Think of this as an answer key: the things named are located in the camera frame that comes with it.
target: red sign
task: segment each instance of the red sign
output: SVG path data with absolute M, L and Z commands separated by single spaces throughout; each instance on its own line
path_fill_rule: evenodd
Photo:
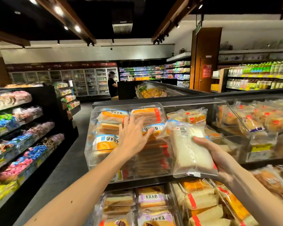
M 212 65 L 203 65 L 202 78 L 208 78 L 212 75 Z

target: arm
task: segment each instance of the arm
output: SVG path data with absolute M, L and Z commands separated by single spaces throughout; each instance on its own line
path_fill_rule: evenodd
M 249 171 L 242 168 L 217 144 L 206 138 L 193 137 L 193 140 L 210 151 L 221 182 L 234 193 L 260 225 L 283 225 L 283 204 Z
M 143 120 L 124 119 L 119 126 L 119 146 L 101 163 L 37 212 L 25 226 L 83 225 L 100 195 L 118 170 L 145 146 L 153 129 L 142 135 Z

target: aisle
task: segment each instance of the aisle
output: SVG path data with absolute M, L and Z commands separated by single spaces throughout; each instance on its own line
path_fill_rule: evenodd
M 88 172 L 84 149 L 92 110 L 91 105 L 92 103 L 81 104 L 81 111 L 74 116 L 79 137 L 13 226 L 23 226 L 38 210 Z

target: black shirt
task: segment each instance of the black shirt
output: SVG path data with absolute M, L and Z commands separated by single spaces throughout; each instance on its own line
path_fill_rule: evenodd
M 117 96 L 117 87 L 113 86 L 113 84 L 116 83 L 116 81 L 112 78 L 108 79 L 108 88 L 109 88 L 109 94 L 111 97 Z

